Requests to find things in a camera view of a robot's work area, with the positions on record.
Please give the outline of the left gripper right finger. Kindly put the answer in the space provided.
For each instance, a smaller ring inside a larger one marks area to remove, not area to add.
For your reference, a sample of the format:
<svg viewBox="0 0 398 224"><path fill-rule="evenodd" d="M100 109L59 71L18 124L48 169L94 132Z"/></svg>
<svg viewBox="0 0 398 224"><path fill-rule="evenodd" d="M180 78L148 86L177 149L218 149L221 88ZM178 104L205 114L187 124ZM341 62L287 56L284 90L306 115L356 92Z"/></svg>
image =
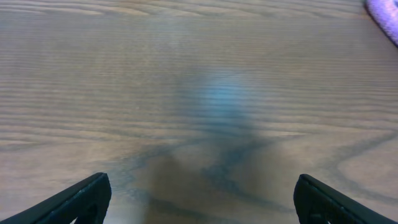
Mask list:
<svg viewBox="0 0 398 224"><path fill-rule="evenodd" d="M397 224L308 174L294 188L300 224Z"/></svg>

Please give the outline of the purple cloth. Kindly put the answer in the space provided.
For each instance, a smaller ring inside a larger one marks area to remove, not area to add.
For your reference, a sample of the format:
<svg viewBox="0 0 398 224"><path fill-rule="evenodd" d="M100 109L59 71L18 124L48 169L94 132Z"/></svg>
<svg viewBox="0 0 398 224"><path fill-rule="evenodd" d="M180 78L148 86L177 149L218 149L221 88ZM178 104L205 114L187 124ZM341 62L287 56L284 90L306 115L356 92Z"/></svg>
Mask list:
<svg viewBox="0 0 398 224"><path fill-rule="evenodd" d="M397 46L397 0L365 0L364 5L383 33Z"/></svg>

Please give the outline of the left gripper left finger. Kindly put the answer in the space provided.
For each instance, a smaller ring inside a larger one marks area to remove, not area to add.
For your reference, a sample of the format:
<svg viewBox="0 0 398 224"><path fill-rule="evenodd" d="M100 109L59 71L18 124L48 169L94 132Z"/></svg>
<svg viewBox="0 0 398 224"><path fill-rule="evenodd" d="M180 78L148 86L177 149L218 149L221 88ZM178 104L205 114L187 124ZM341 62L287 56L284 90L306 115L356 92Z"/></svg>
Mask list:
<svg viewBox="0 0 398 224"><path fill-rule="evenodd" d="M102 224L111 194L108 175L98 172L1 224Z"/></svg>

